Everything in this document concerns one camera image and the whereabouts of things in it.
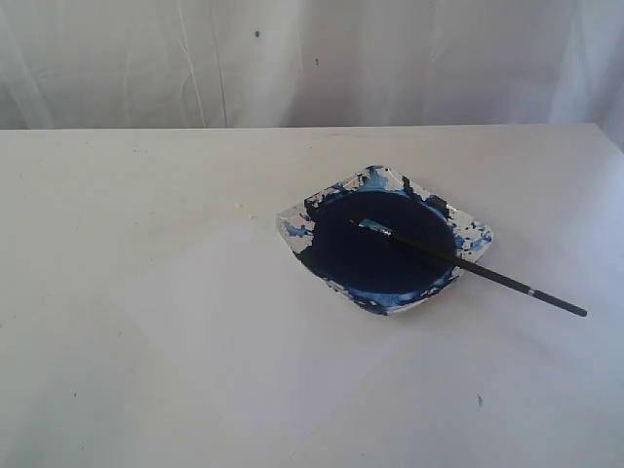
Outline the white backdrop cloth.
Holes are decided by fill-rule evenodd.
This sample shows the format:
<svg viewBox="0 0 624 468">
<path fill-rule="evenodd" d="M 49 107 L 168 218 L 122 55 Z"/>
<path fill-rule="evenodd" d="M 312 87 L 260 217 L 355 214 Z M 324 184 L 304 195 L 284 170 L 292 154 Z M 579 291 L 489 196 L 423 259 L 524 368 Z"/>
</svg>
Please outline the white backdrop cloth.
<svg viewBox="0 0 624 468">
<path fill-rule="evenodd" d="M 623 122 L 619 1 L 5 1 L 15 129 Z"/>
</svg>

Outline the white paper sheet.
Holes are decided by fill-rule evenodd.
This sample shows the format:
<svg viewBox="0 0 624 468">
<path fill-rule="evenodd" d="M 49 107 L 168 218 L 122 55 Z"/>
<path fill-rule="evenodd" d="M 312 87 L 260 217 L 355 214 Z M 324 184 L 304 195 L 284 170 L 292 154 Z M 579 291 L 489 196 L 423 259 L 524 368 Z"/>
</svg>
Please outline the white paper sheet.
<svg viewBox="0 0 624 468">
<path fill-rule="evenodd" d="M 441 294 L 375 316 L 314 278 L 258 218 L 152 258 L 114 294 L 248 456 L 295 467 L 471 463 L 471 392 L 426 330 Z"/>
</svg>

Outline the black paintbrush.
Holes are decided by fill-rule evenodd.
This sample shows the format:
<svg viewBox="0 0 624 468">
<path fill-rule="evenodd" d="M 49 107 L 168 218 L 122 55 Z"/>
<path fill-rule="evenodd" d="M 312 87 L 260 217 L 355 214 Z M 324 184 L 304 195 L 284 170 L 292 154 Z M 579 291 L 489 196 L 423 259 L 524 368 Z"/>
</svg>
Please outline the black paintbrush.
<svg viewBox="0 0 624 468">
<path fill-rule="evenodd" d="M 475 275 L 478 275 L 482 278 L 485 278 L 489 281 L 492 281 L 498 285 L 504 286 L 508 289 L 516 291 L 518 293 L 522 293 L 524 295 L 535 298 L 539 301 L 545 302 L 552 306 L 558 307 L 564 311 L 567 311 L 571 314 L 574 314 L 578 317 L 585 318 L 588 315 L 588 312 L 575 304 L 567 302 L 563 299 L 555 297 L 551 294 L 543 292 L 541 290 L 535 289 L 529 285 L 521 283 L 517 280 L 514 280 L 510 277 L 504 276 L 500 273 L 497 273 L 493 270 L 484 268 L 483 266 L 471 262 L 469 260 L 465 260 L 460 258 L 459 256 L 451 253 L 446 253 L 435 249 L 431 246 L 427 246 L 420 241 L 413 240 L 409 237 L 401 235 L 387 226 L 384 226 L 376 221 L 373 221 L 368 218 L 356 217 L 350 218 L 349 221 L 363 229 L 367 229 L 368 231 L 374 232 L 380 236 L 383 236 L 387 239 L 391 239 L 394 243 L 398 243 L 404 245 L 406 248 L 410 248 L 412 250 L 419 250 L 421 252 L 432 255 L 440 260 L 443 260 L 453 267 L 458 267 Z"/>
</svg>

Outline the white square paint dish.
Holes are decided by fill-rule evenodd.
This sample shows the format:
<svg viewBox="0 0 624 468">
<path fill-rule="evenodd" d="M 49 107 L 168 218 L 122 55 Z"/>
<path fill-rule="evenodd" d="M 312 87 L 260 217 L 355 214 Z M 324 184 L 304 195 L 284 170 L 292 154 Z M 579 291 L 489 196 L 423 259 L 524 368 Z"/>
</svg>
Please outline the white square paint dish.
<svg viewBox="0 0 624 468">
<path fill-rule="evenodd" d="M 297 260 L 334 291 L 376 315 L 403 312 L 428 300 L 463 271 L 361 226 L 364 219 L 471 262 L 493 240 L 486 223 L 378 165 L 279 213 L 276 227 Z"/>
</svg>

